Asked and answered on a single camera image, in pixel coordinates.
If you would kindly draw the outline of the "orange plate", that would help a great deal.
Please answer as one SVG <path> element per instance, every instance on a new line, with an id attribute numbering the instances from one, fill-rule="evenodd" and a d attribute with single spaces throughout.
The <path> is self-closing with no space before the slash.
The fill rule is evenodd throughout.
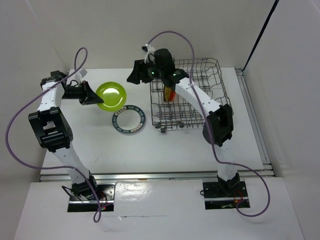
<path id="1" fill-rule="evenodd" d="M 174 91 L 170 91 L 169 95 L 168 95 L 168 101 L 172 102 L 175 98 L 176 93 Z"/>

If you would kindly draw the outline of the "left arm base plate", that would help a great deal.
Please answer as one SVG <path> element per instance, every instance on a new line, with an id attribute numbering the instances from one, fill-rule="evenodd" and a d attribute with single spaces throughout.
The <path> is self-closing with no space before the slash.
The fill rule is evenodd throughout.
<path id="1" fill-rule="evenodd" d="M 64 191 L 69 196 L 67 212 L 69 213 L 86 213 L 95 212 L 98 209 L 98 202 L 96 198 L 91 195 L 85 197 L 74 193 L 68 187 L 63 186 Z M 96 188 L 96 194 L 101 204 L 102 212 L 113 212 L 114 211 L 114 199 L 115 199 L 115 183 L 98 184 Z"/>

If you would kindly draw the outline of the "yellow patterned plate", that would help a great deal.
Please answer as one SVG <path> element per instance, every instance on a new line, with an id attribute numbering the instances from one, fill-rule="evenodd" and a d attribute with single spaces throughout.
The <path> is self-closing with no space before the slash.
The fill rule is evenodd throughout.
<path id="1" fill-rule="evenodd" d="M 167 87 L 167 86 L 165 86 L 164 87 L 164 89 L 163 89 L 163 101 L 164 102 L 170 102 L 171 100 L 170 100 L 170 98 L 171 98 L 171 92 L 172 92 L 172 90 L 169 88 L 169 87 Z"/>

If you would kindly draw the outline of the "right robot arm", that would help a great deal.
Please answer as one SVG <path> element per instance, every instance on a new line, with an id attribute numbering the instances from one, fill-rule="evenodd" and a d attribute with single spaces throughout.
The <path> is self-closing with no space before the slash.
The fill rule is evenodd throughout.
<path id="1" fill-rule="evenodd" d="M 150 83 L 160 80 L 164 85 L 165 102 L 170 95 L 182 96 L 204 119 L 202 135 L 213 146 L 217 161 L 218 190 L 223 196 L 230 196 L 240 182 L 240 176 L 233 165 L 231 138 L 234 130 L 233 110 L 229 104 L 222 105 L 207 95 L 192 80 L 192 75 L 176 68 L 171 53 L 166 48 L 155 49 L 149 44 L 142 47 L 144 59 L 134 61 L 127 82 Z"/>

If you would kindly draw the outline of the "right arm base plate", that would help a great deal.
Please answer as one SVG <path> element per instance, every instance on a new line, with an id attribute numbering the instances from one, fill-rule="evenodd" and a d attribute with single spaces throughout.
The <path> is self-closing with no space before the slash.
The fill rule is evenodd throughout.
<path id="1" fill-rule="evenodd" d="M 204 207 L 206 210 L 224 210 L 238 208 L 250 208 L 250 201 L 247 186 L 244 181 L 231 191 L 223 192 L 218 182 L 203 182 L 203 189 L 199 192 L 204 197 Z"/>

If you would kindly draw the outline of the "white plate teal rim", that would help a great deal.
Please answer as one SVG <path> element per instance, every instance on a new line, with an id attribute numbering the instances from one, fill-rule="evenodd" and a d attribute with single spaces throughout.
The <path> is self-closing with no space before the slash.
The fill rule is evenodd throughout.
<path id="1" fill-rule="evenodd" d="M 125 105 L 114 112 L 112 125 L 121 134 L 134 135 L 143 129 L 146 120 L 146 115 L 140 107 Z"/>

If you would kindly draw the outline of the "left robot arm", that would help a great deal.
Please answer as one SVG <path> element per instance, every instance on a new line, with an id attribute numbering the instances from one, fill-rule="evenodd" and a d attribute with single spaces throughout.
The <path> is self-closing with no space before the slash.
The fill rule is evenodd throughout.
<path id="1" fill-rule="evenodd" d="M 67 99 L 78 100 L 81 105 L 94 105 L 103 100 L 93 92 L 87 81 L 80 79 L 76 85 L 71 85 L 65 77 L 66 74 L 57 70 L 42 79 L 40 85 L 44 95 L 38 109 L 28 115 L 28 120 L 39 145 L 55 155 L 66 168 L 71 178 L 71 188 L 67 193 L 92 200 L 97 197 L 99 187 L 75 151 L 74 135 L 61 110 L 61 102 Z"/>

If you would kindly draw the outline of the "green plate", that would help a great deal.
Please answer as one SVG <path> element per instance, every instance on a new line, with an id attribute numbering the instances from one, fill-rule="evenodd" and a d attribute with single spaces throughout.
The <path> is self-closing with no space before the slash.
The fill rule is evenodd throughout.
<path id="1" fill-rule="evenodd" d="M 101 84 L 96 89 L 95 93 L 102 99 L 102 103 L 98 103 L 97 106 L 107 112 L 116 112 L 120 110 L 127 100 L 125 88 L 114 81 L 108 81 Z"/>

